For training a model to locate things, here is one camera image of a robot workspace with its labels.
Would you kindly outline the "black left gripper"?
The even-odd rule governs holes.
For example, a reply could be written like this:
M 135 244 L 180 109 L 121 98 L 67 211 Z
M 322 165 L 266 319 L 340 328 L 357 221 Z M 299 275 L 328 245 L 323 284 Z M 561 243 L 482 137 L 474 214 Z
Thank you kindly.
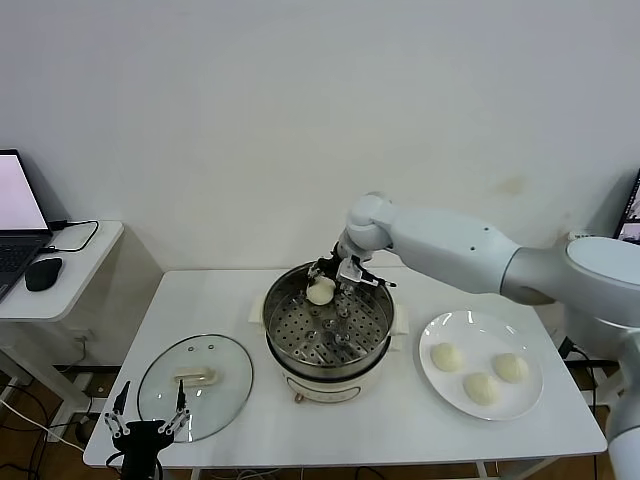
M 179 380 L 175 414 L 162 421 L 134 421 L 126 423 L 123 414 L 130 382 L 127 381 L 116 396 L 113 408 L 104 414 L 112 443 L 117 450 L 112 459 L 122 458 L 119 478 L 122 480 L 163 479 L 163 467 L 158 455 L 173 443 L 190 417 L 187 408 L 184 381 Z

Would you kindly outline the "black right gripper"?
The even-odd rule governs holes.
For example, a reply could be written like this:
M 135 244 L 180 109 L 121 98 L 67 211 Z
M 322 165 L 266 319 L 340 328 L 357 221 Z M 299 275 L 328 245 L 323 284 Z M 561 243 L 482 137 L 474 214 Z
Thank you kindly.
M 344 248 L 335 244 L 328 259 L 318 259 L 311 263 L 307 270 L 307 286 L 314 285 L 321 278 L 330 278 L 336 282 L 334 299 L 336 302 L 347 302 L 353 296 L 353 285 L 338 281 L 342 262 L 348 258 Z

